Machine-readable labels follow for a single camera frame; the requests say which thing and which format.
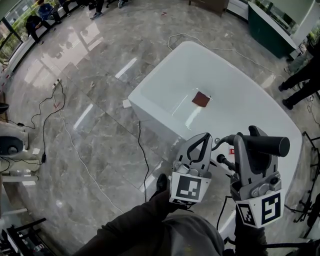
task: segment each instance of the black handle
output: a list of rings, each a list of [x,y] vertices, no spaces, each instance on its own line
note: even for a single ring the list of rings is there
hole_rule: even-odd
[[[246,140],[249,150],[270,154],[278,157],[285,157],[290,150],[290,141],[287,137],[275,136],[250,136],[242,135]],[[235,135],[230,135],[227,138],[229,145],[234,145]]]

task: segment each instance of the white cable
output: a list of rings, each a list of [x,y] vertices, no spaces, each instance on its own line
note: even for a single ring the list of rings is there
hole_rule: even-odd
[[[283,80],[286,80],[282,75],[277,74],[277,73],[275,73],[274,71],[272,71],[271,69],[265,67],[264,65],[261,65],[261,64],[255,62],[254,60],[252,60],[252,59],[250,59],[250,58],[242,55],[241,53],[239,53],[239,52],[238,52],[237,50],[235,50],[235,49],[224,49],[224,48],[208,47],[208,46],[206,46],[203,42],[201,42],[201,41],[199,40],[199,38],[197,38],[197,37],[195,37],[195,36],[192,36],[192,35],[189,35],[189,34],[186,34],[186,33],[174,34],[174,35],[172,35],[172,36],[169,37],[169,39],[168,39],[168,45],[167,45],[167,46],[168,46],[168,48],[169,48],[171,51],[173,51],[173,49],[169,46],[170,39],[171,39],[172,37],[177,37],[177,36],[180,36],[180,35],[186,35],[186,36],[188,36],[188,37],[197,39],[200,44],[202,44],[205,48],[207,48],[207,49],[209,49],[209,50],[219,50],[219,51],[232,51],[232,52],[235,52],[235,53],[239,54],[240,56],[242,56],[243,58],[245,58],[245,59],[253,62],[254,64],[256,64],[256,65],[258,65],[258,66],[260,66],[260,67],[262,67],[262,68],[264,68],[264,69],[266,69],[266,70],[268,70],[268,71],[270,71],[272,74],[275,74],[276,77],[282,77]]]
[[[54,100],[54,105],[57,106],[57,103],[56,103],[56,99],[55,99],[55,96],[53,96],[53,100]],[[70,137],[70,141],[71,141],[71,144],[72,146],[74,147],[78,157],[79,157],[79,160],[81,161],[81,163],[84,165],[84,167],[86,168],[86,171],[88,172],[88,174],[90,175],[90,177],[93,179],[93,181],[95,182],[95,184],[98,186],[99,190],[105,195],[106,198],[109,199],[110,203],[115,207],[117,208],[121,213],[124,213],[122,210],[120,210],[118,207],[115,206],[115,204],[111,201],[111,199],[109,198],[109,196],[107,196],[100,188],[99,184],[97,183],[97,181],[95,180],[94,177],[92,177],[92,175],[90,174],[89,170],[88,170],[88,167],[86,166],[86,164],[82,161],[80,155],[79,155],[79,152],[76,148],[76,146],[74,145],[73,141],[72,141],[72,137],[71,137],[71,134],[70,132],[67,130],[67,127],[66,127],[66,123],[65,123],[65,120],[63,119],[63,117],[61,116],[61,113],[60,113],[60,108],[58,109],[59,110],[59,115],[60,115],[60,118],[61,120],[63,121],[63,125],[64,125],[64,129],[66,130],[66,132],[69,134],[69,137]]]

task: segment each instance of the white machine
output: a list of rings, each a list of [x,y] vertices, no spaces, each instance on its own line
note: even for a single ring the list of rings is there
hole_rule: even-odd
[[[170,177],[169,201],[183,206],[200,203],[210,185],[211,152],[222,143],[234,146],[235,163],[223,154],[217,162],[234,171],[230,177],[230,192],[240,212],[243,224],[261,228],[283,216],[285,193],[278,172],[278,157],[290,150],[287,137],[268,136],[256,126],[249,126],[250,135],[238,133],[216,141],[209,133],[187,140],[178,151]]]

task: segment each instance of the marble floor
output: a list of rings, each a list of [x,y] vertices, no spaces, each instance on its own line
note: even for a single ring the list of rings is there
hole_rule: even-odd
[[[15,122],[30,125],[30,118],[39,111],[39,102],[51,96],[53,83],[60,78],[66,95],[61,115],[72,141],[101,190],[126,212],[145,200],[143,181],[147,167],[138,145],[139,120],[132,108],[122,107],[122,101],[170,53],[167,46],[170,36],[187,33],[208,46],[235,49],[285,78],[288,74],[283,68],[287,63],[258,44],[244,21],[230,13],[219,17],[189,6],[186,0],[133,0],[122,9],[112,4],[103,11],[102,17],[92,21],[89,17],[94,11],[75,10],[56,26],[56,31],[43,37],[43,45],[31,49],[7,88],[8,116]],[[170,41],[170,47],[174,49],[183,41],[194,40],[177,36]],[[283,98],[294,92],[280,93],[277,86],[282,77],[232,51],[215,53],[261,85],[280,105]],[[130,62],[133,64],[123,72]],[[60,108],[64,103],[60,85],[54,95]],[[44,102],[42,115],[33,119],[36,129],[27,128],[30,150],[40,149],[40,158],[44,152],[42,125],[45,117],[57,110],[56,105],[52,100]],[[319,126],[307,111],[307,105],[310,102],[304,100],[292,111],[285,111],[302,132],[316,137]],[[318,120],[319,109],[315,99],[312,110]],[[47,160],[37,174],[39,181],[29,186],[19,184],[15,191],[34,219],[47,218],[43,230],[64,254],[70,255],[91,239],[101,225],[121,212],[112,206],[79,161],[58,113],[46,121],[44,138]],[[159,174],[170,173],[176,152],[143,123],[140,140],[150,167],[146,182],[150,197]],[[310,144],[304,141],[287,196],[289,206],[296,207],[309,189],[315,171],[310,169],[310,163],[314,159]],[[230,191],[228,177],[214,173],[213,179],[216,182],[194,211],[215,226],[225,195]],[[230,200],[221,225],[234,209]],[[285,210],[284,214],[284,218],[266,229],[269,243],[299,241],[307,230],[306,222],[292,223],[294,213]],[[271,250],[271,255],[290,251]]]

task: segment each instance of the metal stand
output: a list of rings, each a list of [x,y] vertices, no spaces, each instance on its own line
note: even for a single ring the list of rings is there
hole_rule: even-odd
[[[319,149],[313,143],[314,141],[319,140],[320,137],[310,138],[306,131],[304,131],[302,133],[302,135],[307,137],[307,139],[310,141],[310,143],[312,145],[312,150],[316,151],[317,158],[318,158],[318,163],[310,165],[310,167],[315,167],[316,166],[315,175],[314,175],[314,178],[312,179],[312,187],[311,187],[310,190],[308,190],[309,196],[308,196],[306,202],[302,202],[302,200],[299,201],[299,204],[301,204],[304,208],[303,208],[303,211],[302,211],[302,214],[300,215],[300,217],[293,221],[294,223],[303,222],[306,219],[306,217],[309,215],[309,211],[312,209],[312,204],[313,204],[312,201],[311,201],[312,191],[314,190],[314,187],[315,187],[315,184],[316,184],[316,180],[317,180],[319,172],[320,172],[320,153],[319,153]],[[307,235],[309,234],[311,228],[312,227],[310,227],[309,230],[306,232],[306,234],[304,235],[304,238],[307,237]]]

